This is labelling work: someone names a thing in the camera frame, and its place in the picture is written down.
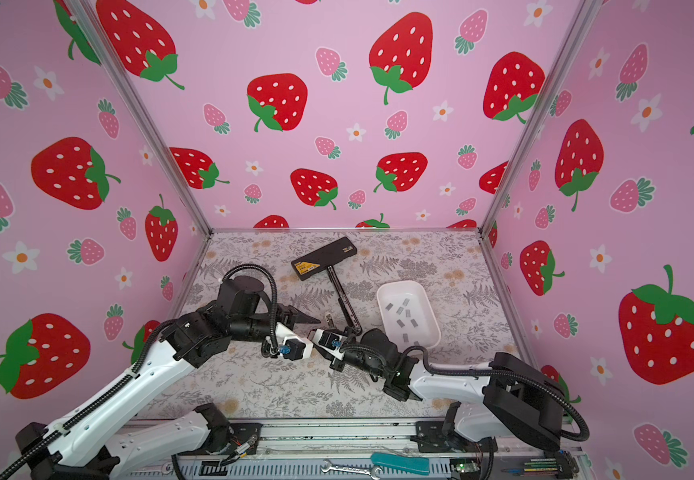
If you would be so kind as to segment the black stapler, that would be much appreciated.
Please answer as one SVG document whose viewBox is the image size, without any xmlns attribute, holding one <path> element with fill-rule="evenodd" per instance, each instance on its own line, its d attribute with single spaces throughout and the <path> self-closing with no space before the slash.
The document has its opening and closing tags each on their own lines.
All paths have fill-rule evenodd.
<svg viewBox="0 0 694 480">
<path fill-rule="evenodd" d="M 347 322 L 347 332 L 360 336 L 362 325 L 355 313 L 336 271 L 336 266 L 358 253 L 353 242 L 347 238 L 339 238 L 291 262 L 291 266 L 302 281 L 321 272 L 326 272 L 337 293 L 337 298 Z"/>
</svg>

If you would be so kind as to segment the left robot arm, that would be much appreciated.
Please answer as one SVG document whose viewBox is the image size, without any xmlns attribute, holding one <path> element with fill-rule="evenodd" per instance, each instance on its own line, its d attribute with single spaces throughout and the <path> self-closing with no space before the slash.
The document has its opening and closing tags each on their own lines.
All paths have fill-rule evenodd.
<svg viewBox="0 0 694 480">
<path fill-rule="evenodd" d="M 33 422 L 16 436 L 20 457 L 2 473 L 28 467 L 34 479 L 116 479 L 182 453 L 242 455 L 233 426 L 212 403 L 171 423 L 134 434 L 121 428 L 177 380 L 197 371 L 232 342 L 256 342 L 266 357 L 310 357 L 313 344 L 294 332 L 318 319 L 281 305 L 275 292 L 250 276 L 224 281 L 218 296 L 195 312 L 166 321 L 118 378 L 69 414 L 48 425 Z"/>
</svg>

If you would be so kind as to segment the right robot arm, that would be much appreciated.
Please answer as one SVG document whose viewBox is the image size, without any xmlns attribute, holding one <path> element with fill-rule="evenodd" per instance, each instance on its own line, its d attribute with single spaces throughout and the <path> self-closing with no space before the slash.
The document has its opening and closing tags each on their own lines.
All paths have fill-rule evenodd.
<svg viewBox="0 0 694 480">
<path fill-rule="evenodd" d="M 485 367 L 454 368 L 432 364 L 418 345 L 400 351 L 380 329 L 360 340 L 317 329 L 310 340 L 331 369 L 361 370 L 395 400 L 451 400 L 447 425 L 458 438 L 474 442 L 510 434 L 540 450 L 561 447 L 566 413 L 561 386 L 512 354 L 500 352 Z"/>
</svg>

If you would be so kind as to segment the white plastic tray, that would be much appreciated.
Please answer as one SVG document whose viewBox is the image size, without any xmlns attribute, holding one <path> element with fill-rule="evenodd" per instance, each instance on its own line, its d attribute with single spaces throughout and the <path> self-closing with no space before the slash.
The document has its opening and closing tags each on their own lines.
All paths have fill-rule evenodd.
<svg viewBox="0 0 694 480">
<path fill-rule="evenodd" d="M 436 347 L 442 333 L 424 287 L 411 280 L 381 285 L 376 294 L 388 338 L 405 349 Z"/>
</svg>

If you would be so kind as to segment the silver wrench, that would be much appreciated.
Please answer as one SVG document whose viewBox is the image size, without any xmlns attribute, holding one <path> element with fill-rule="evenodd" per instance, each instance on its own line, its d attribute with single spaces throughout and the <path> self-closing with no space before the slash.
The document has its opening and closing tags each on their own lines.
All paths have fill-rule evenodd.
<svg viewBox="0 0 694 480">
<path fill-rule="evenodd" d="M 379 466 L 357 467 L 350 465 L 338 465 L 332 463 L 330 460 L 324 460 L 323 465 L 321 466 L 321 472 L 364 475 L 371 478 L 372 480 L 380 480 L 382 469 Z"/>
</svg>

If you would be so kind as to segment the green circuit board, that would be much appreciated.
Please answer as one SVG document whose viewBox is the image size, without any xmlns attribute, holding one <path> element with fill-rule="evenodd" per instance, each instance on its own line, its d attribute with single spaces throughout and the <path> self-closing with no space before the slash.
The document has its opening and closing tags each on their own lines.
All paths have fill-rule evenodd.
<svg viewBox="0 0 694 480">
<path fill-rule="evenodd" d="M 481 464 L 473 459 L 452 459 L 451 480 L 480 480 Z"/>
</svg>

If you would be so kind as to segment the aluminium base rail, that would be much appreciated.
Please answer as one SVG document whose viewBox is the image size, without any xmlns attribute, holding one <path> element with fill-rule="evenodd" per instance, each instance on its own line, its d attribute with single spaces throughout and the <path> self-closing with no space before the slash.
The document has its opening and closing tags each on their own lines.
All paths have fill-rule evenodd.
<svg viewBox="0 0 694 480">
<path fill-rule="evenodd" d="M 375 466 L 375 452 L 430 460 L 431 474 L 422 476 L 382 470 L 381 479 L 450 479 L 452 459 L 473 459 L 481 464 L 481 479 L 554 479 L 513 476 L 503 469 L 551 456 L 509 435 L 482 437 L 474 442 L 451 434 L 443 418 L 326 418 L 233 419 L 230 440 L 217 453 L 194 448 L 158 453 L 127 473 L 129 479 L 371 479 L 364 475 L 322 473 L 324 460 L 338 465 Z M 568 451 L 580 473 L 588 479 L 581 448 Z"/>
</svg>

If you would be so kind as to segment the teal handled tool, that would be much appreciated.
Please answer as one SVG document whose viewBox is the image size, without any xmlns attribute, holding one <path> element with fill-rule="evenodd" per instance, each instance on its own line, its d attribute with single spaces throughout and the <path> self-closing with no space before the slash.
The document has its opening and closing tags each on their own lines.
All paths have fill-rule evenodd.
<svg viewBox="0 0 694 480">
<path fill-rule="evenodd" d="M 403 473 L 429 476 L 431 474 L 430 460 L 423 457 L 408 457 L 391 453 L 375 452 L 370 457 L 375 466 L 385 473 L 397 470 Z"/>
</svg>

